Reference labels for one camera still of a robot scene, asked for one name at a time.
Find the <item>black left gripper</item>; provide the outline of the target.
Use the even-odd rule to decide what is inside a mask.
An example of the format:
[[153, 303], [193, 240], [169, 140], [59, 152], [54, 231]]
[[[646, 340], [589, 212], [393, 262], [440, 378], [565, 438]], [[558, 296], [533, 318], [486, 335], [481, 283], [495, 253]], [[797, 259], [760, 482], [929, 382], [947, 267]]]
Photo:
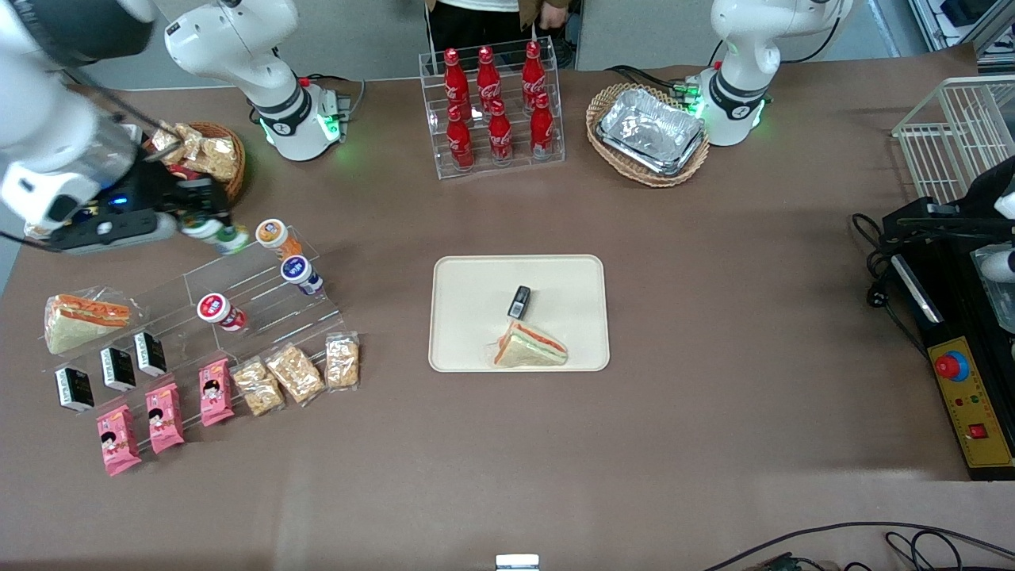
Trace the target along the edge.
[[884, 231], [896, 231], [899, 241], [935, 241], [948, 239], [1013, 238], [1014, 155], [976, 177], [961, 199], [964, 220], [1004, 220], [1005, 225], [967, 223], [925, 223], [960, 214], [954, 205], [938, 202], [910, 202], [883, 218]]

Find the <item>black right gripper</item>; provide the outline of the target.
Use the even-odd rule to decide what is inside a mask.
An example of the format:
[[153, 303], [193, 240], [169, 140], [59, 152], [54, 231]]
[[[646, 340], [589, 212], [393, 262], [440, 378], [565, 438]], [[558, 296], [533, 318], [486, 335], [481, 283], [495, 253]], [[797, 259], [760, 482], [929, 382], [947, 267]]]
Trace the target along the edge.
[[233, 228], [228, 193], [215, 179], [182, 180], [162, 163], [134, 166], [98, 193], [75, 214], [77, 228], [94, 232], [149, 232], [157, 213], [179, 209], [208, 209], [208, 218], [222, 228]]

